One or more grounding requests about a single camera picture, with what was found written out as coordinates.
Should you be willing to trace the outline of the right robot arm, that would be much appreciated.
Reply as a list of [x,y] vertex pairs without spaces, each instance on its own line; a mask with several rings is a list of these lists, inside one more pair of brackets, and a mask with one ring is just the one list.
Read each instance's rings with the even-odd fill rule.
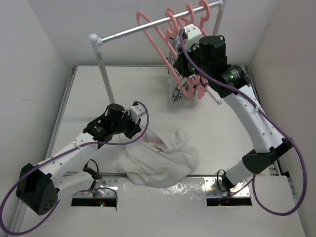
[[208,81],[239,118],[253,145],[241,161],[222,176],[221,186],[230,191],[245,178],[259,174],[292,147],[264,116],[250,79],[239,65],[227,62],[223,36],[180,37],[181,48],[173,67],[184,77],[199,75]]

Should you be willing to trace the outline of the white t shirt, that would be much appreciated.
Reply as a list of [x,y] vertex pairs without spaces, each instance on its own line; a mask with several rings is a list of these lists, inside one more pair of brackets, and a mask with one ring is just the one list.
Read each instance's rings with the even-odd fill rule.
[[177,128],[171,133],[147,130],[127,145],[114,164],[134,185],[167,188],[181,182],[200,164],[199,150],[190,135]]

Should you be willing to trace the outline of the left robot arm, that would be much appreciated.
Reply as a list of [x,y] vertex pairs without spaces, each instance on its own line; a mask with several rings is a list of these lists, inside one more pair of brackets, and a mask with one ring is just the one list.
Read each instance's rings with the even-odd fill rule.
[[65,174],[110,142],[113,136],[123,134],[132,139],[141,132],[141,117],[146,113],[145,107],[138,102],[129,109],[119,104],[108,105],[102,115],[91,121],[77,138],[53,157],[36,165],[25,165],[20,172],[22,181],[17,185],[16,196],[42,216],[64,196],[87,190],[100,182],[102,175],[88,166],[74,175]]

